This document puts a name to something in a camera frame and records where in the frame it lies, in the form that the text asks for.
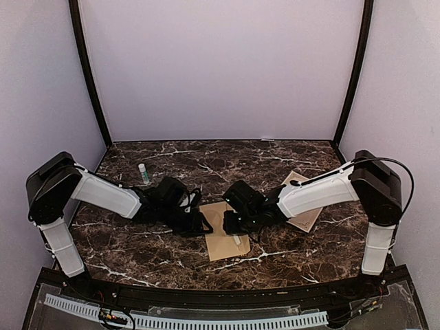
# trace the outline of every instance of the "white arm segment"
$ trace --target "white arm segment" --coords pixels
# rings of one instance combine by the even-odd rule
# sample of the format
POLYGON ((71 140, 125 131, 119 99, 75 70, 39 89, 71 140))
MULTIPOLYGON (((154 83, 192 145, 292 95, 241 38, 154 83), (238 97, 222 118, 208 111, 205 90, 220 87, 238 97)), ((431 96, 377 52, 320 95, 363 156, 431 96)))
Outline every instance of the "white arm segment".
POLYGON ((115 186, 87 171, 79 171, 82 178, 70 198, 86 201, 118 213, 124 218, 134 217, 141 206, 139 197, 134 191, 115 186))
MULTIPOLYGON (((278 196, 278 207, 287 218, 291 218, 316 208, 344 201, 359 200, 349 180, 353 167, 342 171, 342 167, 346 165, 344 164, 339 168, 339 173, 329 177, 321 175, 322 179, 311 184, 305 186, 287 185, 278 196)), ((382 227, 369 223, 362 261, 362 273, 376 276, 382 273, 395 227, 395 225, 382 227)))
POLYGON ((83 260, 76 249, 64 218, 58 218, 48 225, 39 225, 38 228, 44 234, 52 254, 60 263, 61 269, 67 277, 84 272, 83 260))

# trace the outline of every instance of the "dark marble surface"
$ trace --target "dark marble surface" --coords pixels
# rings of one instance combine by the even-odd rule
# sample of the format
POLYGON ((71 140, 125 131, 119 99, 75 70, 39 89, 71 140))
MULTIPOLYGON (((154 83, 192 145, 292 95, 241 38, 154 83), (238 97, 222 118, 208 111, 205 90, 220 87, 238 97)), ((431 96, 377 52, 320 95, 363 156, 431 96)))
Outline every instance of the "dark marble surface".
MULTIPOLYGON (((221 201, 238 179, 269 191, 292 170, 313 177, 340 165, 328 142, 122 142, 109 149, 98 173, 141 186, 141 162, 153 185, 169 175, 189 189, 201 187, 203 204, 221 201)), ((181 238, 85 203, 71 233, 94 278, 173 289, 267 289, 356 276, 367 225, 358 202, 329 206, 309 234, 287 224, 266 228, 249 254, 215 262, 204 237, 181 238)))

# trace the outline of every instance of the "table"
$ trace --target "table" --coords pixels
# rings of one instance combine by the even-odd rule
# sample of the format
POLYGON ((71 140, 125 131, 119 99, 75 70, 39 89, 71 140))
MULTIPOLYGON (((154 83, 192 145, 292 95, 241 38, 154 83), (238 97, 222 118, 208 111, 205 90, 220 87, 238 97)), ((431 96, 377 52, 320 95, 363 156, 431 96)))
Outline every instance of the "table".
MULTIPOLYGON (((202 188, 202 203, 221 201, 236 180, 267 192, 290 171, 313 177, 340 165, 328 141, 222 140, 119 142, 98 174, 141 186, 164 176, 202 188)), ((204 237, 182 238, 162 225, 140 225, 81 203, 71 224, 78 251, 94 278, 170 289, 268 289, 323 283, 359 273, 368 226, 359 202, 324 208, 309 234, 282 224, 264 229, 249 254, 210 262, 204 237)))

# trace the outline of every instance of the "black pole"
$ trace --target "black pole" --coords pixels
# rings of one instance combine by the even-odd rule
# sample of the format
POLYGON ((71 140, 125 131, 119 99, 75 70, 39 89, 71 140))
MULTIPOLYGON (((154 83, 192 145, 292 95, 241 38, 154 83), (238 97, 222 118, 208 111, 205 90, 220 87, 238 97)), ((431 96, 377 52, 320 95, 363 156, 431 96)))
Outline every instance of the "black pole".
POLYGON ((80 8, 78 0, 69 0, 71 23, 74 27, 74 34, 76 40, 76 47, 78 48, 78 55, 80 57, 82 73, 84 74, 87 91, 89 91, 91 105, 93 112, 95 113, 98 126, 101 131, 101 136, 105 145, 110 147, 113 142, 111 141, 109 128, 105 122, 104 113, 99 102, 98 92, 96 91, 95 80, 91 72, 89 56, 87 54, 87 48, 85 45, 85 38, 83 32, 83 26, 81 25, 80 8))
POLYGON ((359 40, 357 41, 355 61, 353 64, 353 70, 351 71, 349 88, 346 91, 344 106, 342 107, 338 127, 332 141, 332 145, 335 149, 339 148, 342 136, 344 135, 345 126, 347 125, 347 121, 349 120, 350 110, 353 105, 353 100, 355 98, 356 88, 358 87, 362 63, 364 62, 366 42, 369 37, 371 16, 373 15, 373 3, 374 0, 365 0, 364 2, 364 13, 362 14, 359 40))

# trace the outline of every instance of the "cardboard sheet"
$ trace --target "cardboard sheet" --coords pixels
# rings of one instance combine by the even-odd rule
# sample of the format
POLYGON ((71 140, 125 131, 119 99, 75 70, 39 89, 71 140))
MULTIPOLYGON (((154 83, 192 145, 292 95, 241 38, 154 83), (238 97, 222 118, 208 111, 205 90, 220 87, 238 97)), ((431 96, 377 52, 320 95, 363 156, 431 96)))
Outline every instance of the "cardboard sheet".
POLYGON ((214 228, 212 234, 205 235, 210 261, 243 256, 250 251, 248 235, 230 236, 223 230, 223 213, 226 210, 232 208, 225 201, 200 206, 200 211, 214 228))
MULTIPOLYGON (((298 174, 292 171, 284 180, 283 184, 288 184, 289 181, 296 180, 299 182, 303 182, 307 180, 306 177, 303 177, 301 174, 298 174)), ((310 210, 309 212, 304 212, 297 217, 290 218, 287 223, 304 230, 305 232, 310 232, 311 228, 314 226, 316 219, 319 217, 322 208, 317 208, 315 210, 310 210)))

